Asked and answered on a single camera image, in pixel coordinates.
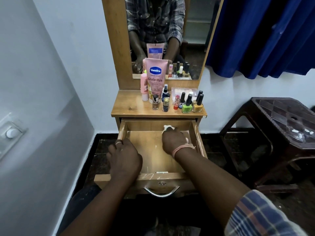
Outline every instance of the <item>bracelet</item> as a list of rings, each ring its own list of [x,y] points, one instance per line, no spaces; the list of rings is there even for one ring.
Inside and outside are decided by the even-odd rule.
[[[182,149],[182,148],[192,148],[192,149],[195,149],[196,147],[194,147],[192,144],[188,144],[188,143],[186,143],[185,145],[181,145],[181,146],[179,146],[178,148],[176,148],[173,152],[172,152],[172,157],[175,159],[175,154],[176,154],[176,152],[178,152],[180,149]]]

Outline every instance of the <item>vaseline logo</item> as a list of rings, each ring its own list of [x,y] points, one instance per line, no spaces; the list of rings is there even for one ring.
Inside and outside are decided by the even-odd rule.
[[[162,69],[159,67],[151,67],[150,68],[150,73],[154,74],[154,75],[160,75],[162,73]]]

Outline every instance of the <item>wooden drawer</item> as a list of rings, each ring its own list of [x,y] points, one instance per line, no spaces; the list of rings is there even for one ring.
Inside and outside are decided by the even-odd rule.
[[[178,127],[196,151],[207,157],[195,119],[123,118],[118,139],[129,138],[143,157],[141,173],[126,198],[148,194],[149,191],[160,197],[170,193],[182,196],[196,191],[183,168],[163,151],[164,125]],[[109,174],[96,175],[94,182],[103,189],[110,178]]]

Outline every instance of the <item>plaid shirt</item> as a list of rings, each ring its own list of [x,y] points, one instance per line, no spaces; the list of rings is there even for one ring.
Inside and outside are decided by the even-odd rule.
[[[307,236],[297,224],[262,193],[248,192],[238,202],[227,223],[225,236]]]
[[[161,7],[154,16],[150,0],[125,0],[128,31],[136,31],[141,46],[147,43],[165,43],[171,37],[183,40],[185,17],[184,0],[162,0]]]

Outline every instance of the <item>green nail polish bottle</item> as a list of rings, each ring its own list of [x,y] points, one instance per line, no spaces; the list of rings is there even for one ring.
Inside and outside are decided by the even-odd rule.
[[[192,110],[192,104],[191,104],[192,101],[191,101],[191,99],[192,99],[192,95],[189,94],[188,97],[187,97],[186,103],[183,104],[183,107],[181,109],[182,113],[190,113],[191,112],[191,110]]]

